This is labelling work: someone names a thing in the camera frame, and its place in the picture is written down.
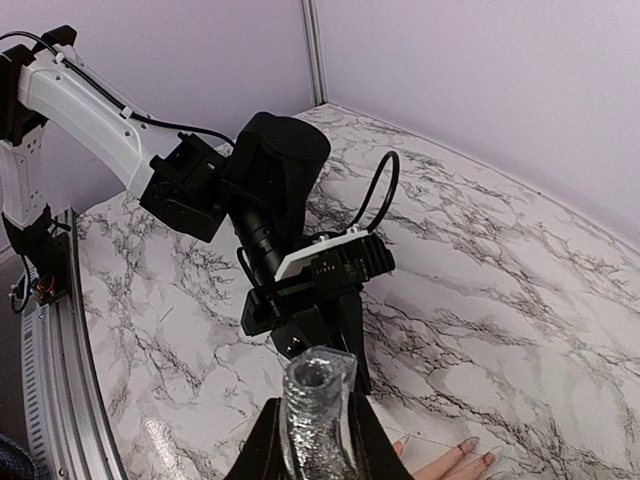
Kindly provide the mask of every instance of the black cable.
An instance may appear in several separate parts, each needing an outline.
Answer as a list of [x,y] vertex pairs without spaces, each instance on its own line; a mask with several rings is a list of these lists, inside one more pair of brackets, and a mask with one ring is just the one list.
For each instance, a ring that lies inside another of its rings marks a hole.
[[358,210],[358,213],[353,218],[351,223],[349,223],[349,225],[345,227],[345,230],[349,227],[354,226],[356,223],[358,223],[362,218],[362,216],[364,215],[364,213],[366,212],[367,207],[369,206],[369,202],[371,201],[371,197],[373,196],[373,192],[375,191],[376,186],[380,181],[380,176],[382,175],[384,168],[387,166],[389,159],[392,160],[391,182],[389,183],[389,189],[387,190],[387,195],[385,196],[384,201],[382,202],[382,206],[380,207],[380,210],[378,211],[377,215],[373,218],[371,223],[367,226],[366,228],[367,231],[371,232],[375,230],[380,225],[385,215],[389,211],[389,208],[391,207],[391,203],[393,202],[393,197],[396,194],[396,189],[398,188],[398,183],[400,181],[400,158],[398,157],[398,154],[393,150],[390,152],[387,152],[385,156],[382,157],[382,160],[380,160],[376,173],[373,175],[373,179],[371,180],[371,184],[369,185],[369,190],[367,191],[367,194],[364,197],[364,201],[362,202],[362,206],[360,207],[360,210]]
[[9,32],[9,33],[5,33],[4,35],[1,35],[0,36],[0,41],[4,40],[5,38],[10,38],[10,37],[27,37],[28,39],[33,40],[34,42],[37,42],[40,45],[42,45],[44,48],[49,50],[54,56],[58,54],[56,49],[53,48],[51,45],[49,45],[48,42],[45,42],[42,38],[40,38],[37,35],[34,35],[33,33],[23,32],[23,31],[20,31],[20,30],[15,31],[15,32]]
[[[29,32],[9,32],[3,35],[2,37],[0,37],[0,40],[8,37],[13,37],[13,36],[24,36],[24,37],[30,38],[31,40],[38,42],[41,45],[44,45],[47,48],[47,50],[49,50],[54,56],[56,56],[59,53],[51,44],[49,44],[42,38],[38,37],[37,35],[34,35],[33,33],[29,33]],[[127,105],[125,105],[122,101],[118,100],[118,98],[116,98],[111,92],[109,92],[106,88],[100,85],[91,75],[89,75],[87,72],[82,70],[76,64],[71,62],[68,58],[63,59],[62,64],[65,67],[72,70],[74,73],[76,73],[80,78],[82,78],[89,85],[91,85],[100,95],[105,97],[118,110],[122,111],[127,107]],[[212,137],[219,138],[220,140],[228,143],[229,145],[231,145],[232,148],[235,148],[236,146],[233,140],[231,140],[225,134],[216,132],[215,130],[209,130],[207,128],[200,128],[200,127],[191,127],[189,125],[181,125],[178,123],[163,122],[160,120],[149,118],[146,115],[141,115],[136,112],[133,112],[131,114],[131,118],[133,118],[134,120],[138,120],[139,122],[147,123],[149,125],[155,125],[156,127],[163,127],[171,130],[182,130],[185,132],[193,132],[193,133],[200,133],[203,135],[210,135]]]
[[251,285],[253,285],[254,288],[258,288],[260,284],[256,280],[256,277],[251,271],[251,268],[249,268],[247,260],[244,258],[244,248],[238,247],[238,249],[236,250],[236,255],[238,256],[238,262],[240,263],[244,274],[249,278]]
[[25,308],[27,308],[27,304],[29,303],[29,297],[31,296],[31,271],[29,270],[29,265],[27,265],[27,260],[24,258],[24,255],[20,255],[20,258],[22,259],[22,265],[24,265],[24,281],[27,283],[25,285],[26,293],[24,298],[22,299],[22,305],[20,306],[20,308],[16,308],[15,292],[12,292],[14,293],[14,295],[11,296],[11,310],[13,310],[13,313],[15,313],[16,315],[20,315],[22,312],[24,312]]

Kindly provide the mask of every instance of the white cable clip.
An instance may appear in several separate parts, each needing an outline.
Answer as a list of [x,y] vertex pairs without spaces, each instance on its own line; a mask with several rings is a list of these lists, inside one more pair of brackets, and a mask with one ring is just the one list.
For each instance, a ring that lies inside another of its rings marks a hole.
[[120,112],[120,116],[125,120],[129,120],[131,118],[131,115],[133,115],[133,110],[131,110],[130,107],[124,107]]
[[53,63],[55,63],[56,65],[59,63],[62,63],[62,61],[67,58],[64,56],[64,53],[62,52],[58,52],[58,54],[55,56],[55,58],[53,59]]

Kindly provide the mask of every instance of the curved metal track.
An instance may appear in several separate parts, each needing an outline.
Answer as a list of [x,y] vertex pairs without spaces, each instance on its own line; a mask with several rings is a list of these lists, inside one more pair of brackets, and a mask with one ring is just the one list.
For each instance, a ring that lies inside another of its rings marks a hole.
[[69,235],[70,293],[56,303],[31,302],[23,314],[22,373],[29,447],[52,478],[124,480],[98,387],[84,317],[76,216],[58,221]]

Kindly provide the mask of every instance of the white marble table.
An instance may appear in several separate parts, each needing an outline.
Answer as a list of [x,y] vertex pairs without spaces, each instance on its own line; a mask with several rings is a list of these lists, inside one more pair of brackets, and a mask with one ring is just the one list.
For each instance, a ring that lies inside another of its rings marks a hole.
[[[495,171],[336,106],[300,115],[333,152],[312,228],[344,225],[382,155],[403,161],[366,285],[374,399],[411,468],[478,435],[522,479],[640,478],[640,256]],[[130,478],[223,478],[284,360],[239,324],[249,282],[126,195],[79,221],[92,350]]]

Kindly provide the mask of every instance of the reflective surface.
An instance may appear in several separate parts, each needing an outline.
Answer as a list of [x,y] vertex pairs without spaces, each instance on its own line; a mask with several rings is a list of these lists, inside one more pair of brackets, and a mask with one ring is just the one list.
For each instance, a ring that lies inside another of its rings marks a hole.
[[355,356],[324,347],[307,350],[287,366],[280,440],[291,478],[358,478],[349,432],[357,368]]

